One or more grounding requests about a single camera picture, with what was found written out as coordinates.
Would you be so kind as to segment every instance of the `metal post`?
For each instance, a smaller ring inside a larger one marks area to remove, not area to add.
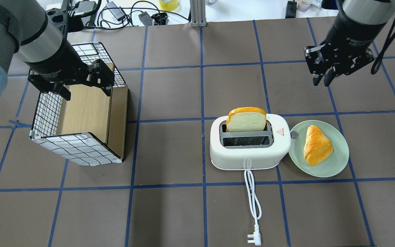
[[[190,0],[191,26],[207,26],[205,17],[205,0]]]

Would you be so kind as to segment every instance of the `white bottle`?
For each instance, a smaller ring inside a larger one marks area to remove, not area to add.
[[[312,0],[298,0],[298,10],[305,12],[310,8]]]

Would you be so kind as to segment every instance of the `light green plate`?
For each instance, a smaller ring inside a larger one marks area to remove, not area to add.
[[[306,143],[307,128],[316,125],[323,131],[324,135],[332,142],[333,153],[323,162],[316,166],[309,166],[304,159],[304,144]],[[348,162],[348,145],[342,134],[333,126],[318,120],[307,120],[295,125],[291,131],[298,132],[298,138],[292,139],[289,155],[292,161],[302,171],[315,177],[332,177],[345,168]]]

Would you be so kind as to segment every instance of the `white plug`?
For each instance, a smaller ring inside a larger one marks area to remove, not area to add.
[[[254,233],[248,234],[248,244],[255,244],[256,246],[262,245],[262,236],[260,236],[259,225],[254,225]]]

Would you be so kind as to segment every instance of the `bread slice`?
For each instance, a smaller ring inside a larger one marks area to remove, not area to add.
[[[228,132],[262,131],[266,125],[266,112],[257,107],[241,107],[229,112],[226,120]]]
[[[333,152],[332,142],[316,125],[307,128],[304,159],[309,166],[325,161]]]

